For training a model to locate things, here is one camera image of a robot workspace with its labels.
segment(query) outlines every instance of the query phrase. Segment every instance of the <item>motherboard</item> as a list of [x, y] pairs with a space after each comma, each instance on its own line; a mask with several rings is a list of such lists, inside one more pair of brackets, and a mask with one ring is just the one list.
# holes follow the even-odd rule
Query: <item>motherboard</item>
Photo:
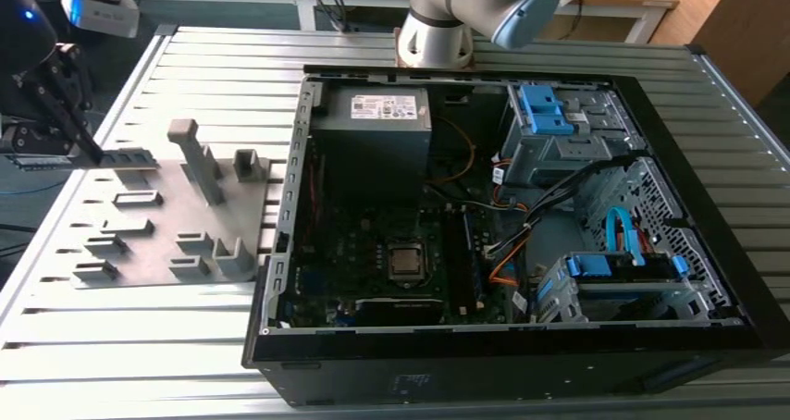
[[504, 323], [504, 292], [486, 286], [485, 211], [436, 205], [333, 208], [298, 255], [294, 327]]

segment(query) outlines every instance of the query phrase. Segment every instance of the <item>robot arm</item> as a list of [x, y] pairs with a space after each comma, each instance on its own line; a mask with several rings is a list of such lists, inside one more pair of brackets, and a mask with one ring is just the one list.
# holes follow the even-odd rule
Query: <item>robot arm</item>
[[[123, 37], [137, 34], [139, 12], [131, 0], [59, 3], [75, 27]], [[89, 108], [90, 78], [79, 48], [57, 43], [34, 0], [0, 0], [0, 154], [23, 170], [146, 163], [143, 151], [119, 156], [101, 150], [82, 113]]]
[[462, 68], [470, 61], [470, 30], [504, 48], [520, 48], [553, 16], [558, 0], [410, 0], [397, 38], [408, 67]]

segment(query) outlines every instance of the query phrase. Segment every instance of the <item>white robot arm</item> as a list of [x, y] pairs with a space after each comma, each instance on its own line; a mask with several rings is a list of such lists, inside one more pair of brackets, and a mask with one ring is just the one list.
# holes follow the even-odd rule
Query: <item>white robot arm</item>
[[558, 0], [409, 0], [397, 57], [413, 68], [462, 68], [470, 29], [504, 48], [520, 48], [553, 16]]

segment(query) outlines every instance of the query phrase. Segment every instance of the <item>orange cable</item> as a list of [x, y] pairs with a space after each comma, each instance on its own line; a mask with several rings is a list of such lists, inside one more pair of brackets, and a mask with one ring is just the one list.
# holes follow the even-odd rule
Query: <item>orange cable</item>
[[[501, 202], [497, 200], [497, 196], [498, 196], [498, 190], [500, 190], [500, 188], [501, 188], [501, 185], [500, 185], [500, 184], [497, 184], [497, 185], [496, 185], [496, 187], [493, 188], [493, 192], [490, 193], [490, 194], [492, 194], [492, 197], [490, 197], [490, 202], [493, 203], [493, 205], [494, 205], [496, 207], [501, 207], [501, 208], [504, 208], [504, 207], [508, 207], [508, 204], [501, 204]], [[526, 211], [529, 210], [529, 209], [526, 208], [526, 206], [525, 206], [524, 204], [521, 204], [521, 203], [516, 203], [516, 207], [517, 207], [520, 210], [522, 210], [524, 212], [526, 212]]]
[[466, 172], [470, 169], [470, 166], [473, 165], [474, 148], [473, 148], [473, 143], [470, 142], [470, 138], [466, 135], [466, 133], [462, 131], [462, 129], [460, 129], [460, 127], [457, 127], [457, 125], [452, 121], [449, 121], [448, 119], [445, 119], [444, 117], [436, 117], [436, 118], [440, 121], [444, 121], [446, 124], [449, 124], [452, 126], [452, 128], [454, 129], [454, 131], [457, 131], [457, 134], [461, 136], [461, 138], [466, 142], [466, 146], [468, 146], [468, 162], [466, 162], [466, 166], [464, 167], [464, 169], [460, 172], [457, 172], [454, 175], [450, 175], [448, 177], [438, 178], [438, 179], [429, 179], [426, 181], [430, 184], [442, 184], [445, 182], [449, 182], [449, 181], [453, 181], [453, 180], [458, 179], [460, 177], [462, 177], [466, 174]]
[[504, 258], [501, 259], [500, 263], [496, 265], [496, 267], [493, 267], [493, 270], [490, 271], [490, 274], [488, 275], [488, 281], [492, 283], [501, 283], [501, 284], [506, 284], [509, 286], [518, 286], [518, 283], [509, 278], [498, 278], [497, 274], [501, 271], [501, 268], [504, 267], [504, 265], [506, 264], [506, 262], [509, 261], [509, 259], [516, 255], [516, 253], [518, 253], [520, 248], [524, 246], [524, 244], [526, 243], [526, 240], [529, 239], [529, 237], [524, 238], [510, 249], [509, 253], [504, 256]]

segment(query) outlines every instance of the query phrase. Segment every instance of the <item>black cable on floor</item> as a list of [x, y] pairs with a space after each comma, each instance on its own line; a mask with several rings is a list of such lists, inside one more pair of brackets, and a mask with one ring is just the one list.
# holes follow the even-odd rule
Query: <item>black cable on floor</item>
[[13, 256], [13, 255], [17, 255], [19, 253], [23, 253], [25, 252], [25, 249], [26, 249], [26, 245], [18, 247], [17, 249], [2, 251], [0, 253], [0, 258], [6, 258], [9, 256]]
[[0, 223], [0, 230], [10, 230], [11, 232], [35, 233], [35, 231], [38, 229], [37, 228], [30, 228], [27, 226], [17, 226], [15, 224], [2, 224], [2, 223]]
[[13, 244], [11, 246], [0, 247], [0, 254], [3, 254], [7, 251], [13, 251], [14, 249], [18, 249], [19, 247], [26, 247], [27, 244], [29, 244], [29, 242], [19, 242], [18, 244]]

